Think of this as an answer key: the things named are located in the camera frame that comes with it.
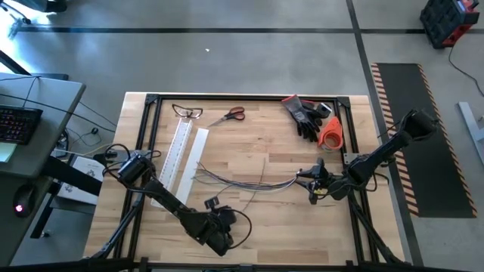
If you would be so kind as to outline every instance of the glove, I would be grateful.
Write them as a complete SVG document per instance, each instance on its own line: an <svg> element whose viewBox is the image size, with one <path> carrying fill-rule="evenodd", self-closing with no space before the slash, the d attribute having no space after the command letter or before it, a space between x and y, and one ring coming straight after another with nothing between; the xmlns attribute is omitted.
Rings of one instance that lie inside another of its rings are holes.
<svg viewBox="0 0 484 272"><path fill-rule="evenodd" d="M322 126L323 121L321 121L322 118L324 118L320 112L315 110L315 105L307 100L301 100L302 107L306 112L309 114L309 117L312 117L313 120L315 120L316 125Z"/></svg>
<svg viewBox="0 0 484 272"><path fill-rule="evenodd" d="M313 105L309 103L309 105L306 104L306 107L304 107L297 95L282 100L282 104L290 112L294 121L296 121L297 134L304 139L309 139L311 142L318 141L316 132L319 132L319 127L316 119L319 119L318 122L322 124L322 115L312 109Z"/></svg>

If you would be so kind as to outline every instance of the white ruler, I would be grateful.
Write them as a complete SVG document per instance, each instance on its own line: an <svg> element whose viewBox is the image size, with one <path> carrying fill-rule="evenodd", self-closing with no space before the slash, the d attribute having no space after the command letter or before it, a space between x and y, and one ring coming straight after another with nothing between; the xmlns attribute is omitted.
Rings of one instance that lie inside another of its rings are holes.
<svg viewBox="0 0 484 272"><path fill-rule="evenodd" d="M205 147L206 138L209 135L209 130L199 128L197 136L195 137L194 145L191 147L190 156L188 156L187 165L183 171L180 180L180 185L176 191L176 198L183 204L187 204L188 194L190 194L191 185L194 183L194 176L197 173L198 162L202 157L203 148Z"/></svg>
<svg viewBox="0 0 484 272"><path fill-rule="evenodd" d="M168 154L166 155L165 163L163 164L163 170L160 174L160 182L163 186L171 191L173 183L175 182L176 174L178 173L178 167L183 157L183 152L187 146L188 138L190 137L191 128L193 122L184 122L181 119L178 121L178 127L176 128L175 136L172 140L172 145L169 147ZM162 206L155 200L151 200L151 205L162 208Z"/></svg>

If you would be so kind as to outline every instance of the floor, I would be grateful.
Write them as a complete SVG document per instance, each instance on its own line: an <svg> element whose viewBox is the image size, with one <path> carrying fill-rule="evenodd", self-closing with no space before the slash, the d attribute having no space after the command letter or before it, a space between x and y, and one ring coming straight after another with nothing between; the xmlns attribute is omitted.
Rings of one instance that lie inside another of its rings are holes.
<svg viewBox="0 0 484 272"><path fill-rule="evenodd" d="M472 81L452 69L448 49L436 51L425 35L398 30L421 29L418 16L425 3L71 0L64 14L35 15L35 25L58 28L46 32L20 28L11 41L2 41L0 46L31 73L67 73L71 80L85 83L82 101L113 122L127 91L368 94L364 73L368 64L361 65L362 52L370 63L419 63L476 207L483 212L484 167L456 103L468 101L474 115L482 116L484 97ZM348 4L354 5L353 21ZM352 32L356 23L366 30L361 39ZM474 29L480 30L458 42L452 60L484 85L484 20ZM109 125L81 106L76 112ZM80 134L92 129L77 118L68 127ZM100 135L100 144L113 137L105 131ZM87 144L96 140L89 135L85 138ZM92 148L78 142L73 150ZM26 238L12 264L81 258L91 219L55 211L47 227L53 235L41 240ZM426 266L483 270L482 217L412 221Z"/></svg>

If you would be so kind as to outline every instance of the small black object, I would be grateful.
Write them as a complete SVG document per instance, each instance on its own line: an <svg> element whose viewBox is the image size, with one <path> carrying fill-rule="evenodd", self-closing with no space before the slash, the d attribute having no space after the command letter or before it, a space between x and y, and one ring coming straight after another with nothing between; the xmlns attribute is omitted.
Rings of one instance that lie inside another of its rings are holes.
<svg viewBox="0 0 484 272"><path fill-rule="evenodd" d="M27 183L20 186L14 194L14 212L17 217L28 217L36 204L36 187Z"/></svg>
<svg viewBox="0 0 484 272"><path fill-rule="evenodd" d="M42 112L40 109L0 105L0 141L28 144Z"/></svg>
<svg viewBox="0 0 484 272"><path fill-rule="evenodd" d="M214 196L211 199L205 200L203 204L205 204L206 209L213 209L215 208L215 206L220 204L220 202L219 202L219 198L217 196Z"/></svg>
<svg viewBox="0 0 484 272"><path fill-rule="evenodd" d="M133 153L131 159L118 171L119 179L126 184L132 185L142 174L149 170L147 165L151 165L149 159Z"/></svg>
<svg viewBox="0 0 484 272"><path fill-rule="evenodd" d="M316 111L321 114L323 119L326 119L331 114L331 108L324 103L320 103L318 107L316 107Z"/></svg>

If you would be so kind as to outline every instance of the orange tape roll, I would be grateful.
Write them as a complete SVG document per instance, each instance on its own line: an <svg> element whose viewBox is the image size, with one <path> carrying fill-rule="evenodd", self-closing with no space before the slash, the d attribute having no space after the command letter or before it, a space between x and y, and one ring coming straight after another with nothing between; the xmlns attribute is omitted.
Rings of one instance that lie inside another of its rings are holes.
<svg viewBox="0 0 484 272"><path fill-rule="evenodd" d="M343 127L337 117L331 118L323 128L318 139L318 146L326 151L339 150L343 146Z"/></svg>

